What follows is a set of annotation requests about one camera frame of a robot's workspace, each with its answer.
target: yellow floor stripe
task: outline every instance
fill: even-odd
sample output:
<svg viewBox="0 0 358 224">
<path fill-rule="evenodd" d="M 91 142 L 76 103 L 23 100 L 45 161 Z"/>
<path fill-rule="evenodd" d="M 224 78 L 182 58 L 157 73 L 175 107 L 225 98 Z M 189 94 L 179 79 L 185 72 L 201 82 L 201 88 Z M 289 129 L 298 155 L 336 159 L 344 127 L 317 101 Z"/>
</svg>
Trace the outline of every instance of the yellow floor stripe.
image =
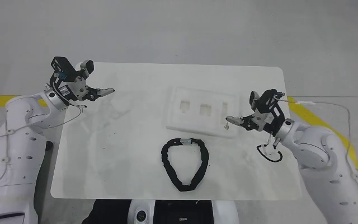
<svg viewBox="0 0 358 224">
<path fill-rule="evenodd" d="M 15 95 L 0 96 L 0 107 L 3 108 L 6 104 L 6 102 L 14 97 L 16 97 L 16 96 Z M 45 103 L 45 101 L 43 99 L 39 100 L 39 103 L 41 106 L 47 106 L 47 104 Z"/>
<path fill-rule="evenodd" d="M 289 101 L 295 101 L 293 97 L 288 97 Z M 335 132 L 336 135 L 339 136 L 345 147 L 347 148 L 349 146 L 349 140 L 344 137 L 341 133 L 333 129 L 329 124 L 324 122 L 321 118 L 317 117 L 315 114 L 313 114 L 311 111 L 309 111 L 307 108 L 305 108 L 302 105 L 289 103 L 289 108 L 291 111 L 293 111 L 295 114 L 297 114 L 301 119 L 303 119 L 305 122 L 307 122 L 310 125 L 320 125 L 324 126 L 326 128 L 331 129 Z M 354 165 L 356 166 L 356 169 L 358 169 L 358 160 L 357 156 L 353 147 L 353 143 L 351 143 L 351 147 L 348 152 L 349 156 L 351 157 L 351 160 L 353 161 Z"/>
</svg>

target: small tag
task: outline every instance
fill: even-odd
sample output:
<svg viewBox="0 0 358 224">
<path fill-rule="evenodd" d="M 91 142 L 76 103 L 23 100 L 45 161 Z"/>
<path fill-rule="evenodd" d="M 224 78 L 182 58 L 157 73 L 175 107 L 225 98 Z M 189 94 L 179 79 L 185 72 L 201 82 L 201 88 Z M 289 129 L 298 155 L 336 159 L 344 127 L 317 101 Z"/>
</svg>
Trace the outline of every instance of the small tag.
<svg viewBox="0 0 358 224">
<path fill-rule="evenodd" d="M 273 114 L 272 114 L 272 113 L 269 113 L 268 116 L 267 116 L 266 119 L 265 119 L 265 122 L 271 124 L 272 121 L 274 120 L 274 118 L 275 118 L 275 117 L 273 116 Z"/>
<path fill-rule="evenodd" d="M 68 94 L 70 93 L 70 92 L 68 91 L 68 89 L 67 89 L 66 86 L 61 87 L 61 88 L 59 89 L 59 91 L 61 92 L 61 94 L 62 94 L 63 96 L 68 95 Z"/>
</svg>

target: white cable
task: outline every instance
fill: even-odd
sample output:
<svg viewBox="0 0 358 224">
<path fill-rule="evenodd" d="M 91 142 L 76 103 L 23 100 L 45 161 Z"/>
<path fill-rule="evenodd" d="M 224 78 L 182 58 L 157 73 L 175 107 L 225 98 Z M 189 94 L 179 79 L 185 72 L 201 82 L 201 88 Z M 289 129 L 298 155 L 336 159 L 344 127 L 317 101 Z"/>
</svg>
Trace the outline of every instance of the white cable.
<svg viewBox="0 0 358 224">
<path fill-rule="evenodd" d="M 66 124 L 66 123 L 68 123 L 68 122 L 70 122 L 70 121 L 72 121 L 72 120 L 78 118 L 78 117 L 80 116 L 80 114 L 82 113 L 82 109 L 81 109 L 79 106 L 74 106 L 74 107 L 79 110 L 79 113 L 78 113 L 77 116 L 75 116 L 74 118 L 69 119 L 68 121 L 66 121 L 66 122 L 64 122 L 64 123 L 61 123 L 61 124 L 58 124 L 58 125 L 55 125 L 55 126 L 52 126 L 52 127 L 43 128 L 43 129 L 56 128 L 56 127 L 58 127 L 58 126 L 64 125 L 64 124 Z"/>
<path fill-rule="evenodd" d="M 55 126 L 52 126 L 52 127 L 42 128 L 42 129 L 56 128 L 56 127 L 59 127 L 59 126 L 61 126 L 61 125 L 64 125 L 64 124 L 66 124 L 66 123 L 68 123 L 68 122 L 71 122 L 72 120 L 78 118 L 78 117 L 80 116 L 80 114 L 82 113 L 82 109 L 81 109 L 80 106 L 74 106 L 74 107 L 76 107 L 76 108 L 79 110 L 79 113 L 78 113 L 77 116 L 75 116 L 74 118 L 71 118 L 71 119 L 67 120 L 67 121 L 64 122 L 64 123 L 61 123 L 61 124 L 58 124 L 58 125 L 55 125 Z M 0 136 L 0 138 L 6 136 L 6 143 L 5 143 L 5 155 L 6 155 L 6 157 L 5 157 L 5 169 L 4 169 L 4 172 L 2 173 L 2 175 L 0 176 L 0 180 L 1 180 L 1 179 L 5 176 L 5 173 L 6 173 L 6 171 L 7 171 L 7 165 L 8 165 L 8 162 L 9 162 L 9 158 L 8 158 L 8 136 L 14 134 L 15 132 L 17 132 L 18 130 L 20 130 L 20 129 L 22 129 L 22 128 L 26 128 L 26 127 L 32 126 L 33 124 L 32 124 L 32 123 L 31 123 L 31 124 L 27 124 L 27 125 L 25 125 L 25 126 L 22 126 L 22 127 L 19 127 L 19 128 L 17 128 L 17 129 L 15 129 L 15 130 L 11 130 L 11 133 L 8 134 L 7 121 L 6 121 L 6 120 L 7 120 L 7 116 L 6 116 L 6 114 L 4 113 L 3 110 L 0 110 L 0 111 L 1 111 L 1 113 L 4 115 L 4 118 L 5 118 L 4 126 L 5 126 L 5 132 L 6 132 L 6 134 Z"/>
<path fill-rule="evenodd" d="M 275 100 L 278 100 L 278 101 L 282 101 L 282 102 L 289 102 L 289 103 L 302 103 L 302 104 L 305 104 L 303 101 L 289 101 L 289 100 L 282 100 L 282 99 L 278 99 L 276 96 L 274 96 L 274 99 Z M 349 150 L 352 146 L 352 135 L 351 135 L 351 112 L 350 110 L 343 106 L 343 105 L 340 105 L 340 104 L 335 104 L 335 103 L 332 103 L 332 102 L 322 102 L 322 101 L 310 101 L 310 102 L 307 102 L 306 104 L 331 104 L 331 105 L 336 105 L 336 106 L 340 106 L 342 108 L 344 108 L 346 111 L 347 111 L 347 114 L 348 114 L 348 147 L 346 149 L 346 156 L 345 156 L 345 159 L 346 159 L 346 163 L 348 164 L 348 167 L 351 171 L 351 177 L 353 179 L 355 179 L 355 181 L 358 183 L 358 176 L 355 174 L 355 168 L 352 167 L 351 163 L 349 162 L 349 159 L 348 159 L 348 156 L 349 156 Z"/>
<path fill-rule="evenodd" d="M 4 118 L 5 118 L 5 122 L 4 122 L 4 126 L 5 126 L 5 131 L 7 132 L 7 121 L 6 121 L 6 114 L 4 113 L 4 111 L 3 110 L 1 110 L 1 113 L 4 115 Z M 4 168 L 4 172 L 2 173 L 2 175 L 0 176 L 0 180 L 5 176 L 5 173 L 6 173 L 6 171 L 7 171 L 7 164 L 8 164 L 8 150 L 7 150 L 7 148 L 8 148 L 8 136 L 7 135 L 5 135 L 6 136 L 6 142 L 5 142 L 5 156 L 6 156 L 6 161 L 5 161 L 5 168 Z"/>
</svg>

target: table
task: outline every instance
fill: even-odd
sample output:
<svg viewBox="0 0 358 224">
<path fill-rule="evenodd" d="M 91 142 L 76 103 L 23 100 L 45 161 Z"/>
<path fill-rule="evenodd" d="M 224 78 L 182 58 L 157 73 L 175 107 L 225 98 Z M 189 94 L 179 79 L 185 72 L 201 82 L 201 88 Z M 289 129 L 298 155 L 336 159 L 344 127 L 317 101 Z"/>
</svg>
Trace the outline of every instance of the table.
<svg viewBox="0 0 358 224">
<path fill-rule="evenodd" d="M 238 137 L 226 139 L 166 129 L 164 114 L 175 87 L 231 94 L 239 99 L 239 115 L 252 113 L 252 90 L 262 94 L 276 88 L 285 92 L 277 67 L 203 66 L 182 64 L 95 63 L 87 80 L 95 88 L 116 92 L 96 102 L 62 131 L 51 194 L 55 198 L 282 200 L 301 196 L 296 160 L 278 149 L 284 159 L 273 164 L 256 151 L 267 133 L 238 128 Z M 281 108 L 289 116 L 288 106 Z M 70 108 L 68 120 L 78 110 Z M 210 160 L 201 184 L 179 192 L 161 162 L 161 148 L 172 138 L 205 142 Z M 184 184 L 200 166 L 194 146 L 169 151 L 169 160 Z"/>
</svg>

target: black cable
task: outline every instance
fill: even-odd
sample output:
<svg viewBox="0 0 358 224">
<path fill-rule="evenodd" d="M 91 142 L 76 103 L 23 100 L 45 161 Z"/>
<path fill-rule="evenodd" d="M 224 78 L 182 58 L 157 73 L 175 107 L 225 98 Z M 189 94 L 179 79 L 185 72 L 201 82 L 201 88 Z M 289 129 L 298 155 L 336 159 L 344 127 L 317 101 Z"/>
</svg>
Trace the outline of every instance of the black cable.
<svg viewBox="0 0 358 224">
<path fill-rule="evenodd" d="M 263 146 L 262 146 L 262 145 L 259 145 L 259 146 L 257 146 L 256 148 L 257 148 L 258 152 L 261 154 L 261 156 L 263 156 L 265 159 L 269 160 L 270 162 L 280 162 L 280 161 L 282 160 L 283 155 L 282 155 L 282 153 L 281 153 L 280 151 L 278 151 L 278 154 L 280 155 L 280 158 L 279 158 L 278 160 L 272 160 L 272 159 L 268 158 L 267 156 L 265 156 L 265 154 L 263 154 L 263 153 L 261 152 L 261 150 L 260 150 L 260 148 L 262 148 Z"/>
<path fill-rule="evenodd" d="M 180 191 L 180 192 L 189 192 L 191 190 L 195 190 L 195 188 L 198 186 L 198 184 L 201 182 L 201 180 L 204 178 L 206 168 L 208 167 L 209 163 L 209 152 L 208 149 L 205 147 L 205 144 L 200 139 L 194 139 L 190 138 L 190 144 L 196 143 L 200 147 L 201 152 L 201 165 L 199 169 L 197 170 L 196 174 L 191 180 L 190 185 L 183 185 L 183 183 L 179 180 L 174 168 L 170 164 L 168 160 L 168 149 L 172 146 L 181 146 L 183 145 L 180 141 L 180 138 L 174 138 L 172 140 L 169 140 L 162 148 L 162 162 L 163 166 L 166 169 L 166 172 L 174 184 L 174 186 Z"/>
</svg>

